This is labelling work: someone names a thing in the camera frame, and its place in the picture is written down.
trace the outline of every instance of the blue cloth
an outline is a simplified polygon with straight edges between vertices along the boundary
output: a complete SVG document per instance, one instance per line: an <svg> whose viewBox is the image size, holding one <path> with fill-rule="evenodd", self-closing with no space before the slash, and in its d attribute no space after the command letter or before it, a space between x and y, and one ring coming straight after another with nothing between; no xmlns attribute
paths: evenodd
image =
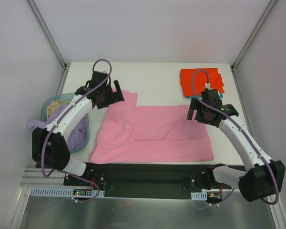
<svg viewBox="0 0 286 229"><path fill-rule="evenodd" d="M57 118L61 112L68 106L68 104L62 104L57 110L49 116L46 122L40 120L32 120L27 123L29 129L34 130L36 127L43 129L47 124L50 124ZM87 141L87 125L86 120L82 118L75 128L72 130L71 134L67 140L67 146L69 150L77 149L83 146Z"/></svg>

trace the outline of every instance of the beige cloth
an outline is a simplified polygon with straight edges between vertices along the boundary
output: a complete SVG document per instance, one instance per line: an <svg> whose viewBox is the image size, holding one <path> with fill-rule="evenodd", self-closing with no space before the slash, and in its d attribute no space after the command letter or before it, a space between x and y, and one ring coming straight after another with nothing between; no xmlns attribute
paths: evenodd
<svg viewBox="0 0 286 229"><path fill-rule="evenodd" d="M47 106L47 118L53 114L58 107L60 107L61 105L63 104L69 104L70 102L64 102L64 101L61 101L61 100L55 100L55 101L52 101L48 106Z"/></svg>

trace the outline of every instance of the orange shirt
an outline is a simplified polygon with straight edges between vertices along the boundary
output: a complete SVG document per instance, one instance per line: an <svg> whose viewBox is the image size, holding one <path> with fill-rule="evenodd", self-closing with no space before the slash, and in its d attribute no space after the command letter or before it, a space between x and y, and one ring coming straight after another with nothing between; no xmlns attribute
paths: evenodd
<svg viewBox="0 0 286 229"><path fill-rule="evenodd" d="M195 69L181 69L180 71L180 84L183 89L185 97L194 96L192 89L192 78L194 73L197 70L204 69L209 73L210 85L211 88L216 88L219 93L224 93L224 83L221 78L221 74L218 73L217 68L195 68ZM201 92L204 91L204 84L207 82L206 75L204 72L200 72L196 75L194 81L194 87L197 95L201 95Z"/></svg>

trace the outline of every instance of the laundry basket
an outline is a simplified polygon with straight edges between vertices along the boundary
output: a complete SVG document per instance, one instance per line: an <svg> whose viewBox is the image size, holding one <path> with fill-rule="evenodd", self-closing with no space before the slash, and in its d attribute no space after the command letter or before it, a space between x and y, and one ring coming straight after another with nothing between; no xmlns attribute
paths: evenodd
<svg viewBox="0 0 286 229"><path fill-rule="evenodd" d="M46 102L44 102L44 104L42 105L40 120L43 121L43 122L46 122L46 121L47 121L47 107L48 107L48 105L50 105L50 103L51 103L52 101L61 100L61 101L64 101L64 102L70 102L74 96L75 96L74 93L68 93L68 94L57 95L57 96L54 96L54 97L48 99L48 100L47 100ZM81 147L79 147L79 148L77 148L77 149L74 149L74 150L71 150L71 151L70 151L70 154L71 154L71 153L75 153L75 152L77 152L77 151L80 151L80 150L84 149L84 148L86 147L86 145L88 144L88 141L89 141L89 138L90 138L88 114L86 114L86 125L87 125L87 141L86 141L85 144L83 144Z"/></svg>

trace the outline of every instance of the white tabletop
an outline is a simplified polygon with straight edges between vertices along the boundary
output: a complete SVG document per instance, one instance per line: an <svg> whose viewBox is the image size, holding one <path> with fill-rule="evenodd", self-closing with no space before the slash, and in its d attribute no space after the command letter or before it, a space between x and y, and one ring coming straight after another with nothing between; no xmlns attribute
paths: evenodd
<svg viewBox="0 0 286 229"><path fill-rule="evenodd" d="M190 99L183 97L183 92L179 84L180 69L218 68L218 72L221 74L225 84L223 104L232 104L239 112L239 116L245 125L244 113L236 91L230 65L227 63L113 62L111 64L111 78L119 80L122 90L139 94L138 106L189 105ZM93 62L72 62L62 93L73 93L80 86L85 85L86 81L91 79L92 66ZM109 67L105 62L100 62L97 64L96 70L108 72ZM88 161L89 154L93 150L95 137L101 127L106 111L107 108L100 110L93 109L89 112L90 140L85 149L73 153L73 157L81 161ZM211 138L214 160L186 164L224 163L227 165L242 165L242 160L227 137L214 126L207 126L206 128Z"/></svg>

